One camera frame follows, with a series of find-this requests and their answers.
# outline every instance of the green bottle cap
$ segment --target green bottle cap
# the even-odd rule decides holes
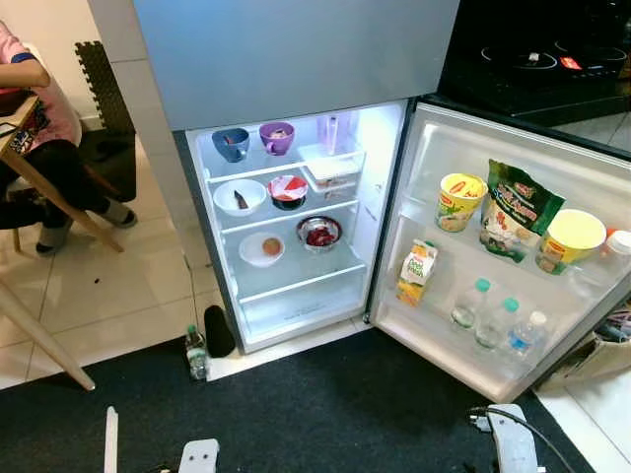
[[[486,293],[491,288],[491,283],[488,279],[480,278],[475,282],[475,289],[480,293]]]
[[[513,298],[507,298],[504,300],[504,308],[508,312],[515,312],[518,308],[520,308],[520,303]]]

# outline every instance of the bottle cap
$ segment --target bottle cap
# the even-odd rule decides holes
[[[631,232],[615,231],[607,239],[607,246],[616,253],[631,255]]]
[[[491,283],[489,283],[488,279],[480,278],[475,282],[475,289],[480,293],[486,293],[490,287]]]
[[[520,303],[518,303],[513,298],[504,299],[504,308],[508,312],[515,312],[518,308],[520,308]]]
[[[535,310],[531,315],[530,315],[530,323],[532,325],[544,325],[545,322],[548,321],[548,317],[545,316],[545,313],[539,311],[539,310]]]

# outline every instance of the black pants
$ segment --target black pants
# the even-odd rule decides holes
[[[77,147],[66,140],[52,140],[38,146],[24,158],[61,193],[70,205],[80,210],[104,212],[109,205],[86,173]],[[48,220],[59,221],[64,215],[49,202],[46,206],[32,202],[6,202],[7,186],[19,175],[0,162],[0,229],[15,229]]]

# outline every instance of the white bottle cap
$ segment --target white bottle cap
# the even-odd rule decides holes
[[[615,231],[607,239],[607,246],[616,253],[631,255],[631,232]]]
[[[531,315],[530,315],[530,323],[532,325],[544,325],[545,322],[548,321],[548,317],[545,316],[545,313],[539,311],[539,310],[535,310]]]

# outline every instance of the green snack bag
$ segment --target green snack bag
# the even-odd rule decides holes
[[[482,209],[480,242],[519,263],[543,235],[565,199],[519,168],[489,160],[489,194]]]

